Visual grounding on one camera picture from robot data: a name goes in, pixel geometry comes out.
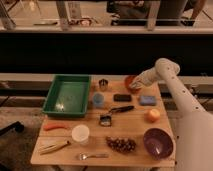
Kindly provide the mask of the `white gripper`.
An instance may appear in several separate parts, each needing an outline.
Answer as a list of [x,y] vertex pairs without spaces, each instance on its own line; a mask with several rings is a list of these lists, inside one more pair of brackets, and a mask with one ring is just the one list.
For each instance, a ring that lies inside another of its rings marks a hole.
[[142,86],[151,86],[156,81],[156,78],[157,78],[157,75],[154,70],[147,70],[139,74],[134,79],[134,82],[141,81]]

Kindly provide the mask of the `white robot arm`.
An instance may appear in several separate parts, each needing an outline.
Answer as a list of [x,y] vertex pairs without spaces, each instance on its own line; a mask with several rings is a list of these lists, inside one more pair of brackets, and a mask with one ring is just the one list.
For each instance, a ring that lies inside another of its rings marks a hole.
[[141,88],[158,80],[166,83],[181,114],[175,171],[213,171],[213,114],[184,86],[177,76],[179,72],[177,63],[159,58],[151,69],[136,76],[130,86]]

